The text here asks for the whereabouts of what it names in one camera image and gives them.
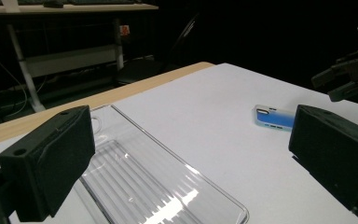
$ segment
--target black chair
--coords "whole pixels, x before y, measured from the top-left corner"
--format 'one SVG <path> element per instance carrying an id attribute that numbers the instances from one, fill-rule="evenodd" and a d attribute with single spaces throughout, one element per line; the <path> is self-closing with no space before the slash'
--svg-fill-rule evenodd
<path id="1" fill-rule="evenodd" d="M 186 38 L 195 26 L 198 16 L 199 13 L 197 13 L 191 18 L 185 29 L 178 36 L 170 51 L 162 61 L 147 60 L 142 58 L 126 62 L 124 64 L 124 67 L 120 69 L 115 76 L 115 82 L 117 83 L 117 85 L 122 86 L 131 84 L 133 82 L 140 81 L 182 67 L 181 65 L 172 63 L 172 58 L 176 56 L 175 54 L 185 43 Z"/>

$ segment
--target clear plastic container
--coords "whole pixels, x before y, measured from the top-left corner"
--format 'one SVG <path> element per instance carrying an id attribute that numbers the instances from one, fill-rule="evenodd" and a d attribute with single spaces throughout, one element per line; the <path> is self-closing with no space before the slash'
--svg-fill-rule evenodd
<path id="1" fill-rule="evenodd" d="M 96 154 L 80 180 L 109 222 L 248 221 L 242 204 L 114 106 L 91 116 Z"/>

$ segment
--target desk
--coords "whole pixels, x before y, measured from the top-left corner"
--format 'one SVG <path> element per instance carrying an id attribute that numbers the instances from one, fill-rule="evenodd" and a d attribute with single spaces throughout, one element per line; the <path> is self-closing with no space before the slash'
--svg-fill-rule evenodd
<path id="1" fill-rule="evenodd" d="M 97 63 L 107 63 L 114 59 L 117 62 L 117 70 L 123 67 L 123 51 L 121 47 L 119 17 L 130 15 L 131 13 L 145 13 L 157 10 L 158 7 L 147 4 L 134 5 L 98 5 L 98 6 L 73 6 L 64 5 L 63 8 L 48 8 L 41 5 L 38 6 L 19 6 L 20 12 L 6 12 L 5 7 L 0 6 L 0 22 L 7 23 L 7 29 L 16 51 L 19 65 L 24 76 L 27 88 L 31 94 L 31 106 L 35 112 L 45 110 L 40 103 L 37 95 L 33 77 L 33 69 L 29 67 L 31 63 L 34 67 L 42 67 L 42 70 L 51 72 L 61 72 L 78 67 L 85 67 Z M 26 22 L 27 20 L 56 21 L 66 20 L 70 18 L 91 18 L 99 17 L 112 20 L 115 27 L 115 45 L 104 48 L 75 50 L 73 52 L 64 52 L 60 54 L 47 55 L 43 57 L 34 57 L 25 59 L 21 52 L 20 44 L 17 39 L 13 23 Z"/>
<path id="2" fill-rule="evenodd" d="M 198 63 L 116 89 L 119 96 L 112 96 L 113 91 L 2 124 L 0 141 L 31 131 L 38 125 L 34 121 L 46 120 L 65 108 L 114 102 L 245 205 L 250 224 L 358 224 L 355 215 L 292 159 L 290 133 L 259 127 L 252 118 L 256 104 L 287 110 L 303 104 L 358 124 L 358 104 L 331 103 L 325 94 L 230 64 Z M 63 211 L 73 214 L 66 206 Z"/>

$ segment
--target dark background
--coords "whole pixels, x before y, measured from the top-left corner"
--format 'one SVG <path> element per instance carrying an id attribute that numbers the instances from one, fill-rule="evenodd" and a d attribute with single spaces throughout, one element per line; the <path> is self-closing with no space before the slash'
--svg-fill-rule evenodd
<path id="1" fill-rule="evenodd" d="M 122 20 L 131 28 L 131 36 L 123 41 L 127 59 L 147 54 L 163 58 L 196 12 L 200 17 L 181 50 L 181 65 L 232 63 L 313 90 L 311 77 L 358 50 L 358 1 L 145 2 L 160 10 L 154 17 Z M 30 21 L 16 28 L 24 30 L 18 35 L 26 57 L 113 40 L 112 24 L 106 21 Z M 15 58 L 1 24 L 0 61 L 23 82 Z M 13 85 L 0 65 L 0 91 Z M 358 97 L 351 100 L 358 102 Z"/>

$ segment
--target cable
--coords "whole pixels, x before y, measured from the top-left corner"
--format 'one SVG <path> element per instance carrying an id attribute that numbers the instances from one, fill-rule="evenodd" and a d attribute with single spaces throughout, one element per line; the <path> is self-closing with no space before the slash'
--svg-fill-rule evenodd
<path id="1" fill-rule="evenodd" d="M 18 113 L 20 113 L 24 107 L 27 105 L 27 101 L 28 101 L 28 96 L 27 96 L 27 92 L 25 91 L 24 87 L 21 85 L 21 83 L 13 76 L 13 74 L 11 74 L 10 71 L 7 70 L 7 68 L 0 62 L 0 65 L 1 67 L 19 84 L 19 86 L 21 86 L 21 90 L 22 90 L 22 93 L 24 94 L 24 104 L 22 105 L 21 109 L 19 109 L 18 111 L 14 112 L 14 113 L 11 113 L 9 115 L 6 115 L 4 116 L 4 118 L 6 117 L 10 117 L 10 116 L 13 116 L 13 115 L 16 115 Z"/>

